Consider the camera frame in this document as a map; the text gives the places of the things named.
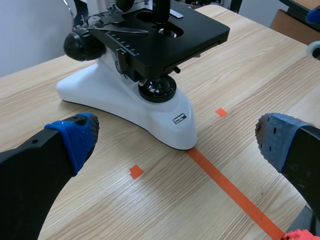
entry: orange tape line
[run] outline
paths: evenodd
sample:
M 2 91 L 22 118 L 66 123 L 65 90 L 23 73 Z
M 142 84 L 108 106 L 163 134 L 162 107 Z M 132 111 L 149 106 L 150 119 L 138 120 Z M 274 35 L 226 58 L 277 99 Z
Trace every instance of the orange tape line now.
M 223 175 L 209 160 L 196 148 L 187 150 L 186 153 L 212 178 L 226 194 L 239 205 L 242 210 L 255 221 L 262 230 L 273 240 L 280 240 L 285 234 L 274 224 L 249 198 L 246 197 L 225 175 Z

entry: white wall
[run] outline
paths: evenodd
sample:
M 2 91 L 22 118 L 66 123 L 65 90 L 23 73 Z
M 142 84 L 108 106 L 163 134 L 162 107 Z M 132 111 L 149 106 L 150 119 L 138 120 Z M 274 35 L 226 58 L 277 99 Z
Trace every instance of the white wall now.
M 279 9 L 287 11 L 288 6 L 279 0 L 243 0 L 239 14 L 270 27 Z
M 62 56 L 72 31 L 63 0 L 0 0 L 0 22 L 0 77 Z

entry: black microscope stage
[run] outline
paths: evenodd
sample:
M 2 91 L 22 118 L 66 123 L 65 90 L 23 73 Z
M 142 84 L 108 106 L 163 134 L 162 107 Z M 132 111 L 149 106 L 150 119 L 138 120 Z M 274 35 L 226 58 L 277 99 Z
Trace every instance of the black microscope stage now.
M 98 29 L 91 29 L 90 32 L 112 51 L 121 48 L 122 53 L 124 50 L 128 66 L 147 79 L 160 76 L 227 41 L 230 29 L 226 25 L 175 1 L 171 1 L 171 9 L 183 17 L 170 15 L 166 24 L 158 24 L 153 20 L 152 11 L 143 8 L 123 14 L 125 21 L 115 24 L 146 30 L 148 34 Z

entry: blue gripper pad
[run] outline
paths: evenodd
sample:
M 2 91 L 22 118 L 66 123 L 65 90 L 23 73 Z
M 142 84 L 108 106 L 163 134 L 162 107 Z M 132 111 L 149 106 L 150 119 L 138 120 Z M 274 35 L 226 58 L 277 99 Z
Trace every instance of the blue gripper pad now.
M 78 125 L 72 121 L 59 120 L 44 127 L 60 132 L 73 168 L 73 176 L 84 166 L 88 153 L 98 141 L 99 133 L 97 116 L 88 112 L 78 113 L 76 116 L 86 116 L 86 123 Z
M 281 113 L 263 115 L 255 128 L 255 136 L 263 157 L 280 173 L 297 130 L 313 126 Z
M 306 15 L 306 21 L 310 24 L 318 24 L 320 23 L 320 9 L 319 6 L 315 9 L 312 9 Z

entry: wood grain table surface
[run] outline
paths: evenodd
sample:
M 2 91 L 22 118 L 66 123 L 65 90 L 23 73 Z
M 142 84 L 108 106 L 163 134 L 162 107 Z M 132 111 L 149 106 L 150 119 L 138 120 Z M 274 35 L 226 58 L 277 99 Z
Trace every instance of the wood grain table surface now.
M 255 124 L 279 112 L 320 127 L 320 65 L 306 45 L 236 13 L 216 5 L 198 11 L 231 30 L 226 43 L 172 75 L 193 107 L 196 147 L 286 231 L 305 201 L 261 156 Z M 116 116 L 62 102 L 56 83 L 93 63 L 63 56 L 0 78 L 0 151 L 79 112 L 100 121 L 92 157 L 56 199 L 39 239 L 269 239 L 184 151 Z M 144 174 L 133 180 L 136 164 Z

